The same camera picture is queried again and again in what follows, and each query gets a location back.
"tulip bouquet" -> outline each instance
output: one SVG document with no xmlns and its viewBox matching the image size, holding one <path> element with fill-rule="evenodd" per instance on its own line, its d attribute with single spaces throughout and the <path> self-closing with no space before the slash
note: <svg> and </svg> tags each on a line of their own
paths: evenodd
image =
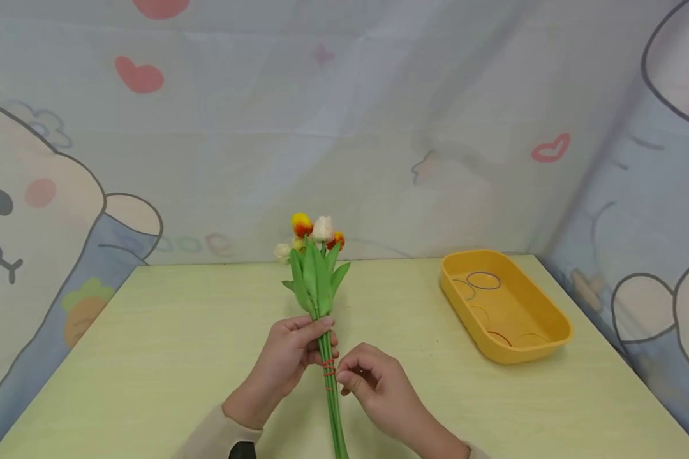
<svg viewBox="0 0 689 459">
<path fill-rule="evenodd" d="M 296 214 L 291 218 L 291 224 L 295 235 L 292 246 L 278 244 L 274 251 L 278 261 L 291 265 L 293 280 L 284 280 L 283 285 L 294 292 L 296 300 L 312 320 L 319 320 L 331 313 L 337 288 L 350 269 L 349 263 L 334 269 L 337 256 L 345 246 L 345 236 L 334 231 L 330 217 L 319 217 L 312 225 L 305 214 Z M 324 367 L 334 456 L 336 459 L 349 459 L 339 416 L 339 393 L 329 332 L 319 338 L 319 352 Z"/>
</svg>

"black wristband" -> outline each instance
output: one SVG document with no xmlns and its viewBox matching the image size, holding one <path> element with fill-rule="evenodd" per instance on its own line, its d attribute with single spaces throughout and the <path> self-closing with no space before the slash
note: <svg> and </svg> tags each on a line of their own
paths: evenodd
<svg viewBox="0 0 689 459">
<path fill-rule="evenodd" d="M 251 441 L 238 441 L 230 451 L 229 459 L 257 459 L 255 445 Z"/>
</svg>

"green leaf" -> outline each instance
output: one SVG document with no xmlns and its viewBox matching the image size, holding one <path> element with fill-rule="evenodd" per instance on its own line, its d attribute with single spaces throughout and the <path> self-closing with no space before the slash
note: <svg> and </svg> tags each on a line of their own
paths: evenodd
<svg viewBox="0 0 689 459">
<path fill-rule="evenodd" d="M 332 250 L 330 250 L 329 253 L 327 253 L 327 256 L 326 256 L 326 258 L 325 258 L 325 260 L 324 260 L 324 261 L 326 261 L 327 270 L 328 270 L 329 272 L 333 272 L 333 271 L 334 271 L 334 265 L 336 264 L 336 262 L 337 262 L 337 256 L 339 255 L 339 246 L 340 246 L 340 243 L 337 242 L 337 245 L 335 245 L 335 246 L 332 248 Z"/>
<path fill-rule="evenodd" d="M 319 304 L 316 303 L 316 301 L 319 296 L 316 294 L 316 267 L 314 256 L 315 254 L 319 255 L 319 252 L 316 250 L 314 241 L 309 239 L 306 242 L 306 252 L 303 254 L 303 263 L 301 266 L 303 284 L 306 286 L 306 291 L 309 292 L 311 299 L 315 301 L 314 308 L 318 308 Z"/>
<path fill-rule="evenodd" d="M 341 265 L 339 268 L 334 270 L 332 273 L 332 280 L 331 280 L 331 286 L 332 286 L 332 299 L 334 299 L 334 295 L 336 295 L 337 289 L 339 289 L 339 285 L 341 284 L 341 281 L 345 278 L 346 272 L 350 269 L 350 264 L 345 263 L 344 265 Z"/>
<path fill-rule="evenodd" d="M 327 264 L 321 252 L 316 251 L 314 255 L 316 270 L 316 290 L 318 292 L 319 314 L 325 316 L 332 310 L 332 296 L 330 278 L 331 273 L 327 270 Z"/>
<path fill-rule="evenodd" d="M 295 263 L 296 265 L 299 266 L 299 270 L 300 270 L 301 269 L 301 254 L 298 251 L 291 249 L 291 255 L 288 257 L 288 262 L 290 262 L 291 264 Z"/>
<path fill-rule="evenodd" d="M 291 257 L 295 257 L 296 250 L 291 249 Z M 314 304 L 311 303 L 309 295 L 306 294 L 306 287 L 303 283 L 303 275 L 301 274 L 301 267 L 298 263 L 291 264 L 291 275 L 294 277 L 294 293 L 296 294 L 296 301 L 309 315 L 314 313 Z"/>
</svg>

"cartoon backdrop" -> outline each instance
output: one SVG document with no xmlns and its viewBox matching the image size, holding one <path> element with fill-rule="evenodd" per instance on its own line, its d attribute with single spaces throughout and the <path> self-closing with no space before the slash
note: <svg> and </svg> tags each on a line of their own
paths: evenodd
<svg viewBox="0 0 689 459">
<path fill-rule="evenodd" d="M 546 265 L 689 433 L 689 1 L 640 62 Z"/>
<path fill-rule="evenodd" d="M 138 265 L 545 247 L 677 1 L 0 0 L 0 438 Z"/>
</svg>

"tabletop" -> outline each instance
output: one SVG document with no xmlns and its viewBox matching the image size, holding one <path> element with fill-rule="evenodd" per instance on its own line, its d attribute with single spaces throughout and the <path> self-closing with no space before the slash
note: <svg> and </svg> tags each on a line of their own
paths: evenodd
<svg viewBox="0 0 689 459">
<path fill-rule="evenodd" d="M 438 286 L 440 260 L 356 261 L 334 306 L 340 349 L 401 361 L 422 401 L 493 459 L 689 459 L 689 438 L 533 256 L 513 260 L 567 314 L 553 356 L 488 361 Z M 300 315 L 281 265 L 138 268 L 0 444 L 0 459 L 169 458 L 253 366 L 275 320 Z M 352 458 L 415 458 L 341 399 Z M 266 426 L 258 457 L 331 456 L 311 368 Z"/>
</svg>

